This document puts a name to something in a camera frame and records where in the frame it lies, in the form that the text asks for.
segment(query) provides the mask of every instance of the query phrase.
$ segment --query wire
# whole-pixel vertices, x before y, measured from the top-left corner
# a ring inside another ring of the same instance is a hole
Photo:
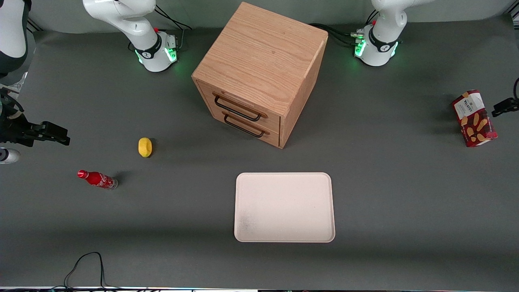
[[[181,23],[180,21],[176,21],[176,20],[172,19],[171,17],[169,17],[169,15],[168,15],[168,14],[167,14],[167,13],[166,13],[162,8],[160,8],[158,5],[156,5],[156,7],[160,10],[160,12],[162,12],[162,13],[160,13],[159,11],[157,11],[157,10],[155,9],[155,11],[156,11],[157,13],[159,13],[159,14],[162,15],[163,17],[165,17],[165,18],[167,18],[167,19],[173,21],[177,26],[181,26],[181,25],[183,25],[183,26],[187,27],[187,28],[190,29],[190,30],[193,29],[192,27],[188,26],[187,24],[183,24],[183,23]]]
[[[508,13],[512,13],[512,11],[519,6],[519,3],[516,3],[510,10],[508,10]]]
[[[151,290],[151,289],[144,289],[144,290],[135,290],[135,288],[120,288],[120,287],[114,287],[114,288],[103,288],[103,287],[93,287],[93,288],[73,288],[73,287],[65,287],[65,286],[54,286],[52,288],[13,288],[13,289],[0,289],[1,292],[99,292],[99,291],[105,291],[105,292],[120,292],[120,291],[128,291],[128,292],[158,292],[158,291],[168,291],[166,290]]]
[[[65,276],[65,279],[63,280],[63,286],[65,286],[67,289],[68,288],[71,288],[69,286],[69,279],[70,279],[70,276],[74,273],[74,271],[76,270],[77,268],[77,265],[79,264],[79,262],[82,260],[82,258],[84,258],[85,256],[88,256],[88,255],[92,255],[92,254],[96,254],[99,256],[99,263],[101,264],[101,278],[100,278],[100,284],[101,284],[101,287],[103,289],[109,289],[107,288],[106,286],[111,286],[111,287],[115,287],[115,288],[119,288],[121,289],[120,287],[116,287],[116,286],[112,286],[112,285],[109,285],[106,283],[106,279],[104,277],[104,265],[103,265],[103,258],[101,257],[101,254],[97,251],[92,251],[91,253],[87,253],[87,254],[84,254],[82,255],[77,261],[76,261],[76,264],[74,265],[74,267],[72,268],[72,270],[67,274],[67,276]]]
[[[517,85],[519,84],[519,78],[515,81],[515,84],[514,84],[514,98],[515,100],[519,100],[519,98],[517,97]]]
[[[133,44],[131,42],[128,42],[128,50],[131,52],[135,51],[135,46],[133,46],[133,49],[131,49],[130,46],[133,46]]]
[[[337,30],[331,26],[328,26],[328,25],[325,25],[325,24],[320,24],[320,23],[311,23],[310,24],[311,26],[314,26],[318,29],[322,29],[322,30],[325,30],[327,31],[334,39],[336,39],[337,41],[345,44],[345,45],[348,45],[348,46],[355,46],[356,44],[354,42],[349,42],[347,40],[345,40],[344,38],[345,37],[350,37],[350,34],[348,33],[344,33],[340,30]]]
[[[31,18],[27,18],[27,22],[32,25],[37,31],[42,31],[42,27],[39,26],[38,24],[36,24],[36,22],[34,22],[34,20],[32,20]]]
[[[27,21],[27,24],[32,26],[34,28],[35,31],[40,31],[36,26],[34,26],[34,24],[32,24],[29,20]]]
[[[368,18],[366,20],[366,24],[370,23],[373,20],[373,18],[375,18],[375,16],[377,16],[377,14],[378,14],[378,11],[376,9],[373,10],[371,12],[370,16],[368,16]]]
[[[179,46],[179,50],[182,48],[182,46],[184,45],[184,32],[186,30],[182,30],[182,37],[180,38],[180,46]]]
[[[174,21],[173,19],[169,18],[168,16],[165,16],[164,14],[160,13],[159,10],[155,9],[155,12],[158,13],[159,15],[161,15],[162,17],[167,18],[167,19],[173,21],[173,23],[174,23],[174,24],[175,24],[175,25],[176,25],[180,30],[184,30],[184,28],[181,27],[181,26],[180,26],[176,21]]]

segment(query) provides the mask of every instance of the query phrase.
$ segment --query bottle cap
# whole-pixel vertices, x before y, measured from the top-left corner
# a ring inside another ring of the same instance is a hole
[[[78,178],[87,178],[88,177],[88,171],[86,170],[80,170],[77,172]]]

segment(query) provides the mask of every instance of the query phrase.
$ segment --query drawer handle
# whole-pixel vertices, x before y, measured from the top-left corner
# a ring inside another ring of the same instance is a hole
[[[229,121],[227,120],[228,117],[229,117],[229,115],[225,115],[225,117],[224,117],[224,121],[225,121],[225,123],[226,123],[227,125],[229,125],[229,126],[231,126],[231,127],[233,127],[233,128],[236,128],[236,129],[238,129],[238,130],[240,130],[240,131],[246,132],[247,134],[249,134],[249,135],[251,135],[251,136],[253,136],[253,137],[256,137],[256,138],[261,138],[261,137],[263,137],[263,135],[265,134],[265,131],[261,131],[261,134],[255,134],[255,133],[252,133],[251,131],[249,131],[249,130],[247,130],[247,129],[244,129],[244,128],[238,126],[238,125],[235,125],[235,124],[229,122]]]
[[[240,113],[240,112],[238,112],[238,111],[235,111],[235,110],[231,109],[230,107],[227,107],[227,106],[225,106],[225,105],[219,103],[219,102],[218,102],[218,99],[220,99],[220,96],[219,96],[219,95],[216,95],[216,97],[214,98],[214,103],[216,103],[216,105],[218,105],[220,108],[225,109],[225,110],[228,110],[229,112],[231,112],[231,113],[233,113],[233,114],[237,114],[237,115],[239,115],[239,116],[241,116],[241,117],[243,117],[243,118],[246,118],[246,119],[248,119],[249,121],[257,122],[257,121],[259,121],[259,119],[260,119],[260,117],[261,117],[261,114],[258,114],[257,117],[250,117],[250,116],[247,116],[247,115],[245,115],[245,114],[242,114],[242,113]]]

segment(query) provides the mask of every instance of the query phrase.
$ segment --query wooden drawer cabinet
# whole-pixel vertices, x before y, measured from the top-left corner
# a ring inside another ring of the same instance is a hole
[[[283,148],[316,83],[327,38],[243,2],[192,78],[216,120]]]

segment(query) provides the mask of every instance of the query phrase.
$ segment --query white tray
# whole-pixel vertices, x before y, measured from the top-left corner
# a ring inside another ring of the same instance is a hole
[[[332,241],[330,176],[323,172],[240,174],[234,236],[241,242]]]

